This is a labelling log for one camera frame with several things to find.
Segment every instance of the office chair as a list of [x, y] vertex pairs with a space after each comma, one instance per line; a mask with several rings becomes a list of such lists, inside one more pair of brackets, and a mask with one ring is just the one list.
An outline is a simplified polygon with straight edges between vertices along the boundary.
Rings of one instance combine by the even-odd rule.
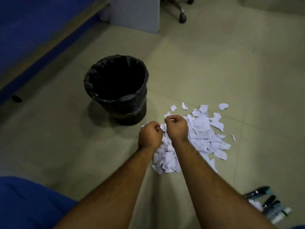
[[[182, 7], [180, 6], [180, 4], [176, 1], [176, 0], [168, 0], [171, 4], [173, 4], [179, 11], [180, 11], [180, 17], [179, 17], [179, 22], [181, 24], [186, 22], [186, 15], [182, 9]], [[191, 5], [194, 3], [194, 0], [188, 0], [188, 4]]]

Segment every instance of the blue clothing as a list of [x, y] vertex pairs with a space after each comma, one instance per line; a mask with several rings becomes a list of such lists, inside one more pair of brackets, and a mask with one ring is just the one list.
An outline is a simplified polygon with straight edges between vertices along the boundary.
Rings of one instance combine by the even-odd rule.
[[32, 181], [0, 177], [1, 229], [52, 229], [76, 204]]

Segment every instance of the beige floor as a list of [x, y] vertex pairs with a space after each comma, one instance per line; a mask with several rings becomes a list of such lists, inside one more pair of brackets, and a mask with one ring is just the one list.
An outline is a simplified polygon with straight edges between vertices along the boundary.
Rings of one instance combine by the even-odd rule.
[[[212, 113], [228, 103], [221, 121], [232, 147], [216, 160], [220, 175], [240, 193], [270, 185], [294, 211], [281, 228], [305, 223], [305, 17], [237, 0], [183, 6], [182, 25], [162, 5], [159, 35], [97, 25], [17, 92], [22, 103], [1, 106], [0, 175], [80, 200], [135, 151], [140, 125], [162, 123], [172, 104]], [[135, 126], [114, 123], [84, 91], [90, 65], [113, 54], [140, 58], [150, 74], [147, 115]], [[182, 173], [148, 168], [130, 228], [199, 228]]]

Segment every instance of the person's left arm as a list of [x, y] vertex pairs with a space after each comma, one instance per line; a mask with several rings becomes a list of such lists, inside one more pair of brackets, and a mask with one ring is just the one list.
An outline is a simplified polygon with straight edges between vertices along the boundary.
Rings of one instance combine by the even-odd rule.
[[128, 228], [144, 175], [162, 142], [162, 134], [155, 121], [142, 127], [138, 150], [72, 208], [54, 229]]

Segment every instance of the trash can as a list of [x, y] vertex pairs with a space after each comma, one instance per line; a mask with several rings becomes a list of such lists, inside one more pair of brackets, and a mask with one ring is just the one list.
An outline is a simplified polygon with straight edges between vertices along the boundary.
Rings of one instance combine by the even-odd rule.
[[109, 56], [92, 65], [84, 85], [97, 101], [121, 125], [135, 125], [146, 114], [148, 71], [132, 56]]

